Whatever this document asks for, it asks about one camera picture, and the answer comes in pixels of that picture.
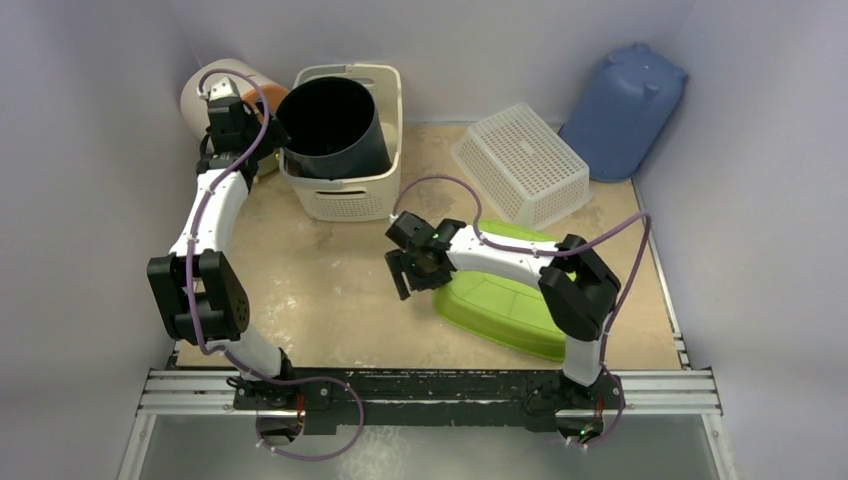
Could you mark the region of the black cylindrical bucket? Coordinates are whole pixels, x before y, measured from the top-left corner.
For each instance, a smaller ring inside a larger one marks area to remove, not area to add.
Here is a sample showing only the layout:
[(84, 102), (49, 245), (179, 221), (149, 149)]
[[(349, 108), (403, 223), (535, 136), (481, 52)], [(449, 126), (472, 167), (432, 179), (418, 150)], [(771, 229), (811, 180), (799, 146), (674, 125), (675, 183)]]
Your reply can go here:
[(392, 167), (375, 100), (354, 80), (310, 80), (282, 100), (276, 117), (290, 137), (285, 159), (301, 177), (362, 178)]

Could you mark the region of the white pastel drawer cabinet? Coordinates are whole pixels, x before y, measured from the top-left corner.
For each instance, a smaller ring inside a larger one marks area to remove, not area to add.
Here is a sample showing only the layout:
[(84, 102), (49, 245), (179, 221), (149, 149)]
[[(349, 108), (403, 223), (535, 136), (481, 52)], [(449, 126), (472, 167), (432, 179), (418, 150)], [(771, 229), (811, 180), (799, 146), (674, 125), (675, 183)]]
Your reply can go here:
[[(216, 69), (234, 70), (250, 77), (265, 93), (268, 105), (273, 113), (276, 113), (280, 103), (290, 91), (287, 87), (265, 76), (241, 60), (233, 58), (220, 59), (202, 67), (185, 84), (179, 103), (180, 111), (184, 120), (186, 121), (190, 131), (198, 140), (202, 140), (204, 135), (207, 133), (206, 129), (209, 126), (206, 99), (205, 97), (201, 97), (198, 93), (198, 86), (201, 77), (203, 77), (208, 71)], [(203, 92), (208, 95), (208, 93), (211, 92), (213, 85), (225, 76), (229, 76), (233, 79), (237, 92), (241, 95), (241, 98), (250, 103), (251, 106), (255, 106), (255, 102), (260, 100), (260, 94), (257, 92), (256, 88), (251, 86), (251, 84), (243, 78), (230, 74), (215, 73), (209, 75), (204, 81)], [(259, 177), (264, 177), (265, 175), (278, 170), (278, 168), (279, 150), (258, 161), (257, 175)]]

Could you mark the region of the white lattice plastic basket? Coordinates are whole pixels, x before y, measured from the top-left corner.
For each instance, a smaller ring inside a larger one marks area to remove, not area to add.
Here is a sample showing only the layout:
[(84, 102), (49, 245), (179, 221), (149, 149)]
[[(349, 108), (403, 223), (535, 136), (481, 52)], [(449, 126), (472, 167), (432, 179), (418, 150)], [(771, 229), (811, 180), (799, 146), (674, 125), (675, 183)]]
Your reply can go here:
[(547, 228), (593, 196), (588, 165), (525, 103), (470, 125), (451, 153), (497, 214), (525, 228)]

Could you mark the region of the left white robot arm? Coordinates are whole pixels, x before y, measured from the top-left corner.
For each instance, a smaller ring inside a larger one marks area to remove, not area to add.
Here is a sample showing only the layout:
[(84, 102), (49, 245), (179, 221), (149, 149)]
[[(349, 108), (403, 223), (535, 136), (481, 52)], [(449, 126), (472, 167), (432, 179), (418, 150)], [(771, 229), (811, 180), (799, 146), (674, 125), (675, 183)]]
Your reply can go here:
[(251, 326), (248, 294), (225, 255), (257, 161), (274, 151), (278, 136), (222, 87), (212, 88), (207, 114), (191, 212), (169, 253), (149, 260), (147, 278), (172, 339), (223, 354), (244, 379), (261, 380), (264, 401), (284, 409), (297, 399), (298, 382), (285, 373), (284, 352)]

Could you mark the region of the blue plastic bucket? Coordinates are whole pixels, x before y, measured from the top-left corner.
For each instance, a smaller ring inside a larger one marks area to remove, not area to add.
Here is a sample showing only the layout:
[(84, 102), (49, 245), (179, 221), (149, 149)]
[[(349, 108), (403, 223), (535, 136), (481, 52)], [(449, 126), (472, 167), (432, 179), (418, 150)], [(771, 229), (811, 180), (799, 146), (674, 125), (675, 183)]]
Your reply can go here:
[(627, 180), (676, 110), (688, 78), (646, 43), (614, 50), (593, 70), (559, 136), (588, 165), (592, 180)]

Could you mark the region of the cream perforated storage basket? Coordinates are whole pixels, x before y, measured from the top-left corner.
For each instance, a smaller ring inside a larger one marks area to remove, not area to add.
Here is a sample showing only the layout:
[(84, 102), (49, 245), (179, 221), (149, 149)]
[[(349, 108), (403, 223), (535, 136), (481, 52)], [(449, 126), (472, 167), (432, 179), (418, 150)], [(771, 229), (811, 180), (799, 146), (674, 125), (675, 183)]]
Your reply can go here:
[(342, 77), (366, 87), (375, 100), (392, 167), (384, 174), (362, 178), (323, 180), (299, 176), (280, 155), (280, 172), (294, 188), (306, 213), (323, 221), (370, 221), (387, 217), (400, 183), (403, 131), (403, 95), (400, 73), (385, 64), (329, 64), (311, 66), (296, 77), (295, 87), (324, 77)]

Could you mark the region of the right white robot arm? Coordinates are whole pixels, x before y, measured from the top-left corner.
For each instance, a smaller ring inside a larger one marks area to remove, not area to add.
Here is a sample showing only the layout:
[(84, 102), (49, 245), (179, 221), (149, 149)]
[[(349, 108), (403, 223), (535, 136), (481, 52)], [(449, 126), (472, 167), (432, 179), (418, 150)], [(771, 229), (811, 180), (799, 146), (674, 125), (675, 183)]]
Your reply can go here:
[(453, 219), (432, 226), (411, 212), (392, 219), (385, 235), (395, 246), (385, 260), (401, 299), (443, 287), (462, 272), (539, 292), (565, 339), (564, 399), (584, 407), (599, 396), (604, 336), (621, 282), (584, 238), (569, 234), (560, 242), (533, 242)]

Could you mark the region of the aluminium rail base frame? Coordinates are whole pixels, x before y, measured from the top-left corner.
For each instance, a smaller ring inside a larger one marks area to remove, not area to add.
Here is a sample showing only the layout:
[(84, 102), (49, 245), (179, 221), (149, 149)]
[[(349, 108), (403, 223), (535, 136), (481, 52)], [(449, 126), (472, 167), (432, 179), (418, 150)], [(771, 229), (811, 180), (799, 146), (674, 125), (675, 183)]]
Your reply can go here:
[(331, 369), (281, 401), (241, 406), (229, 368), (146, 379), (123, 479), (735, 479), (714, 374), (620, 370), (597, 406), (552, 370)]

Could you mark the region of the lime green plastic basin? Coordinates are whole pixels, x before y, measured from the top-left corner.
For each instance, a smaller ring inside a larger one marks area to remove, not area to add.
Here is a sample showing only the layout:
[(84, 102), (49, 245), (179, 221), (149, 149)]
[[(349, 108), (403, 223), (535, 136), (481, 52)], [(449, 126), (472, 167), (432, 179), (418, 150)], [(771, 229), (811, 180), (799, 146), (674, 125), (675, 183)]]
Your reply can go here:
[(446, 322), (493, 343), (544, 360), (563, 362), (565, 336), (543, 296), (517, 281), (460, 271), (432, 295)]

